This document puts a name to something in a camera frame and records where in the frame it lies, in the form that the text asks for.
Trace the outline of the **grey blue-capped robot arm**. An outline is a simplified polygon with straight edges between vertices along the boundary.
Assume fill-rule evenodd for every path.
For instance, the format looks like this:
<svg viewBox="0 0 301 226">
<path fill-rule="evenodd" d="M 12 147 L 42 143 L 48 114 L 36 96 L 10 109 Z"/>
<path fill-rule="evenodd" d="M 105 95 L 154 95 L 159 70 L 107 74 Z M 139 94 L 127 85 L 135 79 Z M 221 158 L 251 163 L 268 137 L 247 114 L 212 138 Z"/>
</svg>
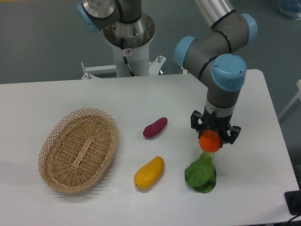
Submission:
<svg viewBox="0 0 301 226">
<path fill-rule="evenodd" d="M 238 14 L 228 0 L 198 0 L 196 5 L 212 33 L 205 40 L 182 38 L 174 50 L 176 62 L 207 87 L 202 113 L 194 111 L 190 124 L 204 151 L 216 152 L 233 144 L 241 128 L 232 126 L 234 108 L 245 82 L 247 66 L 234 52 L 252 42 L 258 26 L 248 14 Z M 139 0 L 84 0 L 79 16 L 92 32 L 102 31 L 114 50 L 119 77 L 149 75 L 148 49 L 155 34 L 151 17 Z"/>
</svg>

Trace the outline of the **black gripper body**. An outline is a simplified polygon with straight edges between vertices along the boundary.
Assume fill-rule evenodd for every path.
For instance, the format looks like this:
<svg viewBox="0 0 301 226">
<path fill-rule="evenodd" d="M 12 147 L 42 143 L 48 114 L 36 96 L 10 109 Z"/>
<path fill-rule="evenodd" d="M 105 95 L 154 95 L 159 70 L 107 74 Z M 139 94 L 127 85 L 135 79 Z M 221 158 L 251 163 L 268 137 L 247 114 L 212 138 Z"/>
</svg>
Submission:
<svg viewBox="0 0 301 226">
<path fill-rule="evenodd" d="M 212 130 L 220 136 L 221 139 L 227 139 L 229 137 L 228 131 L 230 130 L 230 120 L 233 114 L 227 117 L 217 117 L 216 112 L 209 113 L 206 108 L 201 116 L 201 129 L 199 131 L 199 136 L 207 129 Z"/>
</svg>

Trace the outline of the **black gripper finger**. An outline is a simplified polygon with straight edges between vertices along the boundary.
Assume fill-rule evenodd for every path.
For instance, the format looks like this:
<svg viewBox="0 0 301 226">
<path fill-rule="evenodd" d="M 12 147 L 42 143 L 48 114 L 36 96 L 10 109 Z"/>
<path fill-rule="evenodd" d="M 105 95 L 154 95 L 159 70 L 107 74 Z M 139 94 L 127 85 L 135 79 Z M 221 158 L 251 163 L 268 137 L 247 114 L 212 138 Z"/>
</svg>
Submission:
<svg viewBox="0 0 301 226">
<path fill-rule="evenodd" d="M 202 136 L 205 127 L 203 123 L 203 114 L 197 110 L 194 110 L 190 116 L 190 126 L 198 133 L 198 139 Z"/>
<path fill-rule="evenodd" d="M 226 128 L 222 129 L 220 133 L 220 137 L 221 137 L 220 148 L 222 148 L 224 144 L 231 144 L 231 145 L 234 144 L 240 132 L 241 132 L 241 127 L 239 126 L 228 125 Z"/>
</svg>

